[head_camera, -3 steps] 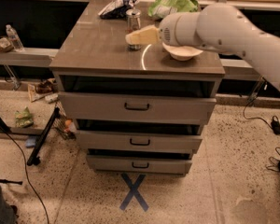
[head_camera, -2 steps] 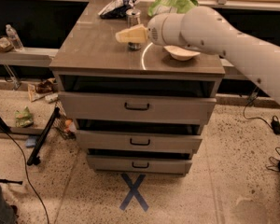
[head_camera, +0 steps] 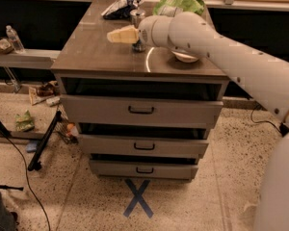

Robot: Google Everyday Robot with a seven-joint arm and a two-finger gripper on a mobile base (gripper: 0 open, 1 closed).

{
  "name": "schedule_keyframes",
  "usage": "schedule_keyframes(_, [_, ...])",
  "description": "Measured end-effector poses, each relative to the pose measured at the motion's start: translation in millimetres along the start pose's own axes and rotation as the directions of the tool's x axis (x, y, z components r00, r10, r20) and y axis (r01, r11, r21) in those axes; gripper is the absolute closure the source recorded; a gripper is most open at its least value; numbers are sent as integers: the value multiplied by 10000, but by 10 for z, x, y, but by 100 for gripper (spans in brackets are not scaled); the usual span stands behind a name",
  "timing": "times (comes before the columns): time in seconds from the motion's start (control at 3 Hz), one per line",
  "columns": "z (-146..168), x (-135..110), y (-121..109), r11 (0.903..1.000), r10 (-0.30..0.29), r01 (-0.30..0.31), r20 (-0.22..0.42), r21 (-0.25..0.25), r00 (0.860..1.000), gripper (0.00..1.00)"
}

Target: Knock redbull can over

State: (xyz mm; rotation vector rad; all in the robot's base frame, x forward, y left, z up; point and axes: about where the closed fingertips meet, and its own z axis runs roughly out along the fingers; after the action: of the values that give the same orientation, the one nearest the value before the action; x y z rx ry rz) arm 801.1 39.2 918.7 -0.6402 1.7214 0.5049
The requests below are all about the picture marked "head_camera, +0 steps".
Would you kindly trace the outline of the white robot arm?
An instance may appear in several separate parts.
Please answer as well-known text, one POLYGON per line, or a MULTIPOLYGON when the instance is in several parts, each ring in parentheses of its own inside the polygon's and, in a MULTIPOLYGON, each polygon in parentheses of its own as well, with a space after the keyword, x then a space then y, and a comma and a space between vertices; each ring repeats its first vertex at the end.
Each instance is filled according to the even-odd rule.
MULTIPOLYGON (((196 13, 152 15, 107 34, 110 42, 142 43, 206 57, 289 127, 289 63, 217 33, 196 13)), ((274 149, 263 178, 253 231, 289 231, 289 133, 274 149)))

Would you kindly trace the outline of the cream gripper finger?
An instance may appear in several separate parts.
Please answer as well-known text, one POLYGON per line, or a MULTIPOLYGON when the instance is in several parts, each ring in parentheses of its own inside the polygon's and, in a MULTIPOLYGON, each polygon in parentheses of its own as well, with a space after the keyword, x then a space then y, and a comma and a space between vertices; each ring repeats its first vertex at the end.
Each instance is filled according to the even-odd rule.
POLYGON ((107 40, 113 43, 136 43, 139 40, 139 30, 134 25, 124 26, 109 32, 107 40))

